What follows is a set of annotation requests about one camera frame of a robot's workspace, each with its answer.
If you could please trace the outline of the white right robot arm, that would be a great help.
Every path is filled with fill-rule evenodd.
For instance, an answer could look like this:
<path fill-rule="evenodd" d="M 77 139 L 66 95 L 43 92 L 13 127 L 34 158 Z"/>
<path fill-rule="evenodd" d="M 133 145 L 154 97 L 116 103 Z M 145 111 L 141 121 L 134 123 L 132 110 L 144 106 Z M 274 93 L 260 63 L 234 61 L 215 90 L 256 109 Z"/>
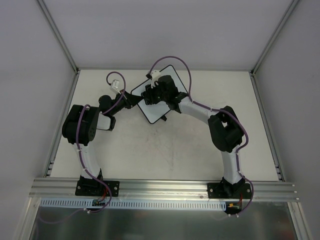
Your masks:
<path fill-rule="evenodd" d="M 238 148 L 245 132 L 230 106 L 211 109 L 191 100 L 188 93 L 178 90 L 169 75 L 161 76 L 155 85 L 146 85 L 141 96 L 147 105 L 165 102 L 170 110 L 192 116 L 207 124 L 211 140 L 221 152 L 224 170 L 220 183 L 213 191 L 229 198 L 235 198 L 241 193 L 245 179 L 240 173 Z"/>

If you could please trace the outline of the small black-framed whiteboard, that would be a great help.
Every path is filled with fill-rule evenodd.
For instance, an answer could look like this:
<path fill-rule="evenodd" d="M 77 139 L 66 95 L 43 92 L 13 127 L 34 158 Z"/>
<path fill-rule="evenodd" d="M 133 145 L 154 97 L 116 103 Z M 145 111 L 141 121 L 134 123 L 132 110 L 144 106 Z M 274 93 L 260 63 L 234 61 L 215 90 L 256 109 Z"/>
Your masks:
<path fill-rule="evenodd" d="M 187 89 L 184 86 L 183 82 L 181 81 L 177 71 L 172 65 L 168 65 L 162 70 L 160 70 L 161 76 L 171 76 L 174 81 L 175 86 L 177 87 L 179 92 L 187 93 Z M 141 96 L 142 93 L 146 90 L 146 86 L 151 84 L 152 80 L 147 79 L 137 87 L 135 87 L 131 94 L 135 96 Z M 157 104 L 153 105 L 146 105 L 144 100 L 141 100 L 137 106 L 142 111 L 143 115 L 146 117 L 147 121 L 150 124 L 154 124 L 158 120 L 160 120 L 163 116 L 165 116 L 168 112 L 170 112 L 170 108 L 164 101 L 160 101 Z"/>

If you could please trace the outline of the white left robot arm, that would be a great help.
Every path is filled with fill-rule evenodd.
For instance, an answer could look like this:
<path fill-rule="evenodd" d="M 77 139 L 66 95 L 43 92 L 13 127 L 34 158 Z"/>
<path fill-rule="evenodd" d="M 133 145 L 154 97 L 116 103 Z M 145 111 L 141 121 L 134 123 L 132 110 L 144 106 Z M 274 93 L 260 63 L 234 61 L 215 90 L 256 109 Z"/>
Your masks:
<path fill-rule="evenodd" d="M 62 136 L 73 146 L 82 168 L 81 179 L 89 180 L 87 189 L 93 195 L 104 191 L 102 170 L 95 156 L 93 140 L 97 130 L 112 131 L 116 125 L 115 114 L 122 109 L 136 106 L 142 96 L 133 95 L 121 90 L 112 99 L 109 95 L 99 98 L 99 106 L 74 104 L 62 126 Z"/>

